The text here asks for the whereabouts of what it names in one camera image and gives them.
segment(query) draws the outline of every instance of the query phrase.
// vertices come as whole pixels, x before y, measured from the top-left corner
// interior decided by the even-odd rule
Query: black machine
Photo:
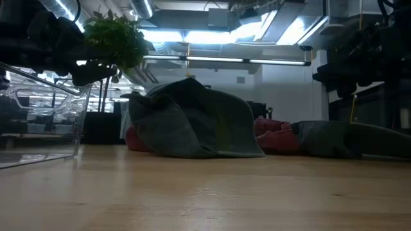
[[[411,1],[377,0],[383,22],[358,31],[337,50],[339,61],[323,65],[313,79],[337,89],[345,98],[357,84],[366,87],[375,81],[397,82],[411,78]],[[394,9],[388,15],[385,5]]]
[[[87,85],[117,73],[116,68],[99,66],[88,61],[109,54],[89,47],[75,22],[80,16],[80,2],[74,21],[56,19],[38,0],[0,1],[0,62],[29,67],[37,73],[55,71],[60,76],[69,73],[77,86]]]

